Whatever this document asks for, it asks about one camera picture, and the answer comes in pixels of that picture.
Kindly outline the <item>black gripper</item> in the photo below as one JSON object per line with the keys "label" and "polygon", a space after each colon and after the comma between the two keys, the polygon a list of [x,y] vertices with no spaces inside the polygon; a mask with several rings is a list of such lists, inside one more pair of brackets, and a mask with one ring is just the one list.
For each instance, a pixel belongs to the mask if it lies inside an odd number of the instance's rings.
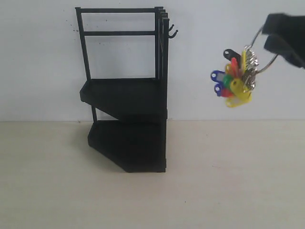
{"label": "black gripper", "polygon": [[[269,14],[262,28],[269,35],[264,48],[293,62],[298,68],[305,67],[305,16],[284,13]],[[287,41],[279,36],[287,36]]]}

